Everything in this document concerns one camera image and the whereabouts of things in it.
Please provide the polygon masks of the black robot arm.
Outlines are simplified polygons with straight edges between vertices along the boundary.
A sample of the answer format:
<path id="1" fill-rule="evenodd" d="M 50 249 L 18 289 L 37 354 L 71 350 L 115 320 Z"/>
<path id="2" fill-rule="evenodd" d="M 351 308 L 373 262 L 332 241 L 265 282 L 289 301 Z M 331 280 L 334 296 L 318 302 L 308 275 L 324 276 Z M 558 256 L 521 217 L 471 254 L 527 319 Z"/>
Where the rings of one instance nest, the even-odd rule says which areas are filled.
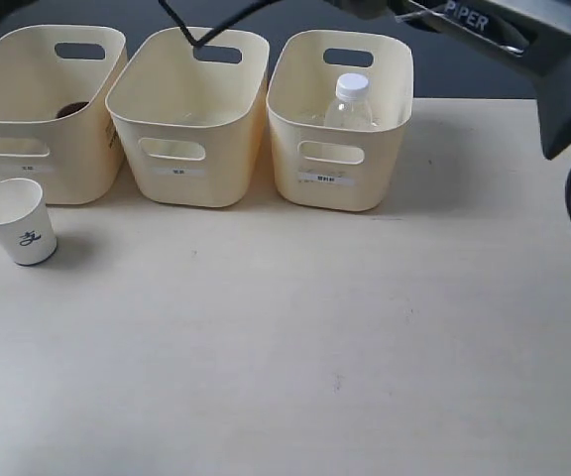
<path id="1" fill-rule="evenodd" d="M 337 1 L 361 19 L 390 15 L 448 35 L 526 76 L 548 160 L 571 146 L 571 1 Z M 565 183 L 571 221 L 571 169 Z"/>

